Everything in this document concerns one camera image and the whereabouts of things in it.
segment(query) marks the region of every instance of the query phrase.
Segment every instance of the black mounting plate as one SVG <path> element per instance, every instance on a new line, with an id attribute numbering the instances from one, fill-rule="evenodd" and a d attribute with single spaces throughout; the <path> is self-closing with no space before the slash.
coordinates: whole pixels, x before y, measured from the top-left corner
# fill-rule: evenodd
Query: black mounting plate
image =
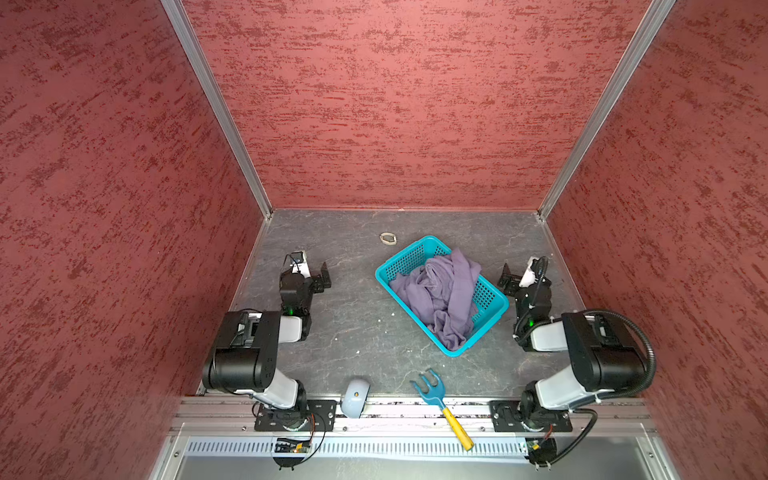
<path id="1" fill-rule="evenodd" d="M 491 420 L 493 421 L 494 432 L 525 432 L 537 433 L 527 429 L 522 422 L 515 419 L 515 412 L 518 411 L 517 400 L 491 400 L 488 406 L 491 408 Z M 568 412 L 563 411 L 557 422 L 552 423 L 552 432 L 573 432 L 571 417 Z M 541 433 L 547 433 L 548 429 L 541 430 Z"/>
<path id="2" fill-rule="evenodd" d="M 325 421 L 326 432 L 333 430 L 333 423 L 336 421 L 336 400 L 312 400 L 306 401 L 309 406 L 310 412 L 315 414 L 315 431 L 323 431 L 323 421 Z M 266 406 L 262 406 L 259 410 L 259 414 L 256 417 L 256 422 L 253 424 L 253 430 L 257 432 L 288 432 L 285 428 L 275 420 L 275 413 L 280 412 L 277 409 L 271 409 Z M 310 423 L 307 422 L 301 428 L 296 430 L 297 432 L 308 432 L 310 430 Z"/>

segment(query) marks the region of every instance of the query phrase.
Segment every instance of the purple cloth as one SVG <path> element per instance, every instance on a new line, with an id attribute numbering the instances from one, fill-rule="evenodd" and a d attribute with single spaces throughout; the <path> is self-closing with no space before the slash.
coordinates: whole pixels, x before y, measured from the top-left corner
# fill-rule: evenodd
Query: purple cloth
<path id="1" fill-rule="evenodd" d="M 427 325 L 445 348 L 458 350 L 472 333 L 472 302 L 480 265 L 458 248 L 450 255 L 433 257 L 409 275 L 398 273 L 389 282 L 395 294 Z"/>

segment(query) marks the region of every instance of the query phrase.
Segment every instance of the blue plastic basket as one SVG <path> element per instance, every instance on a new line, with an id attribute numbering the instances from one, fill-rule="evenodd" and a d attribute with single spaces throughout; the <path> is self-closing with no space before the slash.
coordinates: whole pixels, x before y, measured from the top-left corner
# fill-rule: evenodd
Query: blue plastic basket
<path id="1" fill-rule="evenodd" d="M 477 314 L 472 317 L 475 328 L 472 329 L 472 333 L 467 338 L 466 343 L 460 349 L 452 352 L 440 343 L 435 334 L 430 332 L 416 314 L 389 288 L 389 282 L 394 280 L 398 273 L 408 275 L 416 267 L 424 265 L 427 259 L 438 255 L 448 255 L 449 253 L 451 253 L 451 249 L 438 240 L 437 237 L 431 235 L 424 237 L 417 242 L 411 243 L 400 253 L 384 262 L 382 266 L 376 269 L 376 279 L 444 354 L 456 357 L 466 352 L 469 347 L 475 345 L 480 340 L 480 337 L 485 335 L 498 322 L 498 319 L 509 308 L 507 297 L 481 275 L 475 287 L 475 295 L 472 296 L 472 301 L 478 307 Z"/>

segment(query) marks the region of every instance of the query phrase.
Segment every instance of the computer mouse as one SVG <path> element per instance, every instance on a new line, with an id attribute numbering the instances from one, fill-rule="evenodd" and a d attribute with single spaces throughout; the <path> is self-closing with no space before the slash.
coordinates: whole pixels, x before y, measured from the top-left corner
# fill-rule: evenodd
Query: computer mouse
<path id="1" fill-rule="evenodd" d="M 341 411 L 348 419 L 360 418 L 370 389 L 371 385 L 363 379 L 354 378 L 349 382 L 344 399 L 341 401 Z"/>

